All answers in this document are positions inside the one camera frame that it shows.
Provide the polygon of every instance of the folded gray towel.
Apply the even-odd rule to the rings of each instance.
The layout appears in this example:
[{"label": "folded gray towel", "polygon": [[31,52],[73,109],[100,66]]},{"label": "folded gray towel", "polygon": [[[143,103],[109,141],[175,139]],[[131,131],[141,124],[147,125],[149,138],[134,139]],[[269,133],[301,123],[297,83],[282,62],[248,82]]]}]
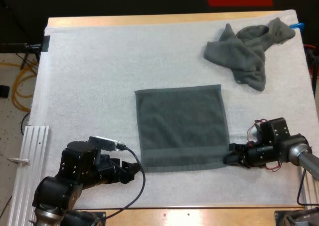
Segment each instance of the folded gray towel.
[{"label": "folded gray towel", "polygon": [[146,172],[224,167],[229,136],[221,86],[136,91]]},{"label": "folded gray towel", "polygon": [[274,43],[283,43],[293,38],[295,31],[279,18],[270,21],[268,26],[245,27],[236,35],[230,24],[226,24],[220,39],[208,42],[204,58],[230,68],[238,84],[263,91],[266,84],[265,51]]}]

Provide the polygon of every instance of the red cable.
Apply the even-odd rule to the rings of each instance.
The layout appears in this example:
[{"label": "red cable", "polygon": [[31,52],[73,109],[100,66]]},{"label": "red cable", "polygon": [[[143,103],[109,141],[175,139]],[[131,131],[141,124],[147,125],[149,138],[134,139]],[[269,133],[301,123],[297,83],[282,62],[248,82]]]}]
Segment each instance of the red cable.
[{"label": "red cable", "polygon": [[281,168],[281,165],[282,165],[281,162],[278,161],[278,165],[277,166],[275,166],[273,168],[268,168],[267,166],[265,166],[265,169],[266,170],[271,170],[272,172],[276,172],[276,171],[278,171]]},{"label": "red cable", "polygon": [[316,49],[317,47],[312,45],[312,44],[304,44],[304,47],[306,48],[312,48],[312,49]]}]

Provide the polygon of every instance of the blue clip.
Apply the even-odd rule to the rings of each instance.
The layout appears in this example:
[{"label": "blue clip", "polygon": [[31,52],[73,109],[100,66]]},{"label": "blue clip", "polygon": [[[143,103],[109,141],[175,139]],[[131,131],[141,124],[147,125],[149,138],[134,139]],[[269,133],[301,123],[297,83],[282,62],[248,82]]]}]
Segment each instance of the blue clip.
[{"label": "blue clip", "polygon": [[304,31],[305,28],[305,24],[304,23],[295,23],[289,26],[290,28],[298,28],[300,29],[300,32],[302,33]]}]

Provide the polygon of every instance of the black background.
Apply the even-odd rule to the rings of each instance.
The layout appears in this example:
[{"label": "black background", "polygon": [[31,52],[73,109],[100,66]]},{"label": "black background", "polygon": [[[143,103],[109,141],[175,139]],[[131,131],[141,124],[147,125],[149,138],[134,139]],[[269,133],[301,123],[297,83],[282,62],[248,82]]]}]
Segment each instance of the black background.
[{"label": "black background", "polygon": [[[273,7],[210,7],[206,0],[2,0],[0,43],[40,43],[48,17],[296,9],[304,43],[319,43],[318,0],[273,0]],[[21,31],[16,19],[25,29]]]}]

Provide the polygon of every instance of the wooden board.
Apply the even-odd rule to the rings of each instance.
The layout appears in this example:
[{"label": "wooden board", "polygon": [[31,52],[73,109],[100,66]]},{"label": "wooden board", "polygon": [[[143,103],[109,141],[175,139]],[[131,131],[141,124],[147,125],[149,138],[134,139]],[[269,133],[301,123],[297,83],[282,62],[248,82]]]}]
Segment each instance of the wooden board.
[{"label": "wooden board", "polygon": [[111,26],[129,24],[181,23],[195,21],[213,21],[224,19],[253,18],[281,11],[228,12],[228,13],[193,13],[161,15],[126,15],[126,16],[89,16],[49,18],[51,27]]},{"label": "wooden board", "polygon": [[[275,211],[299,209],[303,208],[125,210],[108,219],[107,226],[275,226]],[[107,215],[114,212],[107,210]]]}]

